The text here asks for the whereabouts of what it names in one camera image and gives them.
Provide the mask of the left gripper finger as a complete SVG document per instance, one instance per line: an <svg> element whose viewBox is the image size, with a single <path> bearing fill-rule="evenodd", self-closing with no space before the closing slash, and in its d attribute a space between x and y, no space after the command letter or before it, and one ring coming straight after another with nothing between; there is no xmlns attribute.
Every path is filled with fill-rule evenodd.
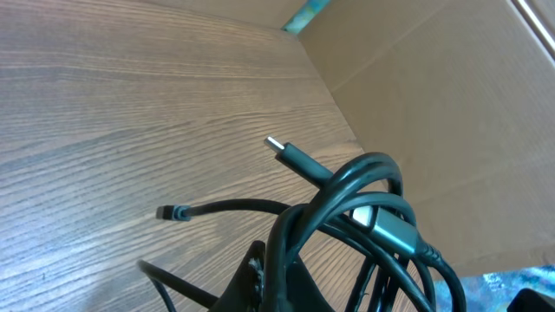
<svg viewBox="0 0 555 312"><path fill-rule="evenodd" d="M259 311L263 298L264 256L265 243L254 241L222 296L209 308L210 312ZM291 311L334 312L300 257L287 269L286 281L286 302Z"/></svg>

